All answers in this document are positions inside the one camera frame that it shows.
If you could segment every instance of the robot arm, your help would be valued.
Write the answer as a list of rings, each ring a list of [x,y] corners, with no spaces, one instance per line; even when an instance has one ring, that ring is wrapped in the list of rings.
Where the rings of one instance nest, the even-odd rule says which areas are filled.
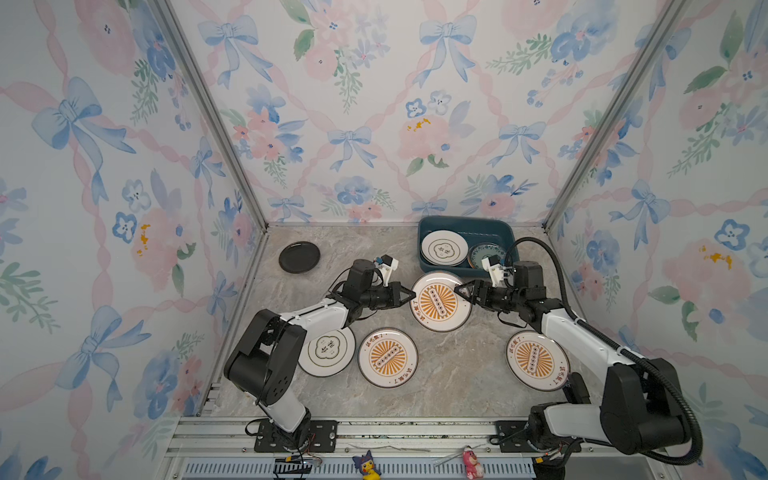
[[[604,384],[599,406],[588,403],[587,399],[578,404],[533,407],[528,434],[534,445],[548,449],[563,438],[575,437],[610,442],[620,452],[632,455],[680,445],[691,439],[692,427],[698,429],[698,426],[690,424],[658,376],[647,375],[646,366],[656,369],[679,391],[677,372],[669,362],[646,360],[642,355],[631,353],[629,356],[636,359],[633,361],[622,354],[626,347],[609,344],[610,339],[583,319],[571,318],[559,299],[547,298],[538,263],[515,262],[512,286],[501,287],[503,277],[494,275],[502,271],[499,258],[490,257],[483,262],[492,281],[465,283],[455,288],[456,293],[486,310],[518,313],[535,331],[579,358]]]
[[[255,399],[287,445],[304,445],[310,426],[310,411],[290,388],[304,343],[351,325],[365,308],[387,310],[413,300],[414,292],[389,282],[396,269],[397,260],[389,255],[375,262],[355,260],[347,280],[317,304],[281,314],[261,310],[246,328],[224,364],[224,376]],[[373,285],[375,275],[380,284]]]

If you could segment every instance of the toy figurine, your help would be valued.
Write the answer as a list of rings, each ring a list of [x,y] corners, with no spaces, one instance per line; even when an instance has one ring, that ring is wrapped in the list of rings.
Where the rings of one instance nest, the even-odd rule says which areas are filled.
[[[381,474],[376,471],[376,466],[373,464],[373,455],[370,450],[362,457],[352,457],[352,461],[355,462],[355,468],[362,473],[362,480],[381,479]]]
[[[485,468],[478,462],[478,458],[469,447],[464,449],[464,465],[467,466],[467,478],[469,478],[469,480],[483,478],[485,476]]]

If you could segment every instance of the plate with orange sunburst pattern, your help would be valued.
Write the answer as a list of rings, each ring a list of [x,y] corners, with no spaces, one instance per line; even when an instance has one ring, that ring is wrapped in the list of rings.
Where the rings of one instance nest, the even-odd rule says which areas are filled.
[[[419,351],[411,337],[400,330],[381,329],[362,341],[357,359],[366,380],[391,389],[413,377],[419,363]]]
[[[448,272],[429,272],[416,280],[411,300],[411,313],[426,328],[450,332],[464,325],[472,312],[472,304],[454,293],[463,282]]]
[[[542,392],[563,388],[571,372],[568,356],[558,343],[531,331],[517,333],[509,339],[507,362],[521,382]]]

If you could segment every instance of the green decorative plate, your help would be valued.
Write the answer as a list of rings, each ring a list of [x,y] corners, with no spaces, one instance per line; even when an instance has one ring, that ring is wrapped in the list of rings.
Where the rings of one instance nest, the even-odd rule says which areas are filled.
[[[469,251],[469,265],[482,270],[482,259],[498,255],[504,265],[507,252],[495,243],[478,243]]]

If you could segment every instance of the vent grille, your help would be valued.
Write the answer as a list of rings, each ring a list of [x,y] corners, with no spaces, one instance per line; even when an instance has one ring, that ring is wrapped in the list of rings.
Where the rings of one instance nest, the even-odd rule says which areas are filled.
[[[485,478],[535,478],[530,458],[481,458],[485,466]],[[467,478],[460,458],[435,465],[433,458],[381,458],[376,467],[385,478],[422,480],[424,478]],[[274,458],[194,458],[182,474],[182,479],[220,480],[240,478],[299,478],[290,472],[298,465],[275,463]],[[313,467],[304,478],[361,478],[350,458],[324,458],[320,467]]]

